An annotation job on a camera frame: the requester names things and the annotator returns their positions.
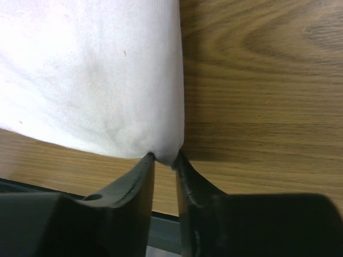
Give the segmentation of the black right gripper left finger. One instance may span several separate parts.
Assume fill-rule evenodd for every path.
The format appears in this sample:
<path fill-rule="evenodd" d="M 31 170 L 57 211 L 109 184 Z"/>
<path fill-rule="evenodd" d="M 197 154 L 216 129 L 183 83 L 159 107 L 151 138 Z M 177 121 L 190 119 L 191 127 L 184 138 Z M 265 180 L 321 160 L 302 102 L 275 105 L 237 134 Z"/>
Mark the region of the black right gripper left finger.
<path fill-rule="evenodd" d="M 145 256 L 154 173 L 155 157 L 149 153 L 125 175 L 83 199 L 102 212 L 97 243 L 109 256 Z"/>

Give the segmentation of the white t shirt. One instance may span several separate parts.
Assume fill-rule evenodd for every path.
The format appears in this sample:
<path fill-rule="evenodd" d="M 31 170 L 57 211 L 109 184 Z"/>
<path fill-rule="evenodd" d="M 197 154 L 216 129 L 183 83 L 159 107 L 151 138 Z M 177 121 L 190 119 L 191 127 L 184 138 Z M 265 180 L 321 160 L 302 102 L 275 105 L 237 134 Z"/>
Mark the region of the white t shirt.
<path fill-rule="evenodd" d="M 172 166 L 184 141 L 179 1 L 1 1 L 1 128 Z"/>

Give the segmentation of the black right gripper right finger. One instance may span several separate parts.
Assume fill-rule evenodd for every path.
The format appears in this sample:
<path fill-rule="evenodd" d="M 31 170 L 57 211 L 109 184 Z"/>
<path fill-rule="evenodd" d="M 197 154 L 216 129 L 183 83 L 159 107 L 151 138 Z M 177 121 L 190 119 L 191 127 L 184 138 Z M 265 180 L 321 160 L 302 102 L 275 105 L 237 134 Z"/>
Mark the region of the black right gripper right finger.
<path fill-rule="evenodd" d="M 224 192 L 196 171 L 181 150 L 174 171 L 182 256 L 218 256 L 221 221 L 213 198 Z"/>

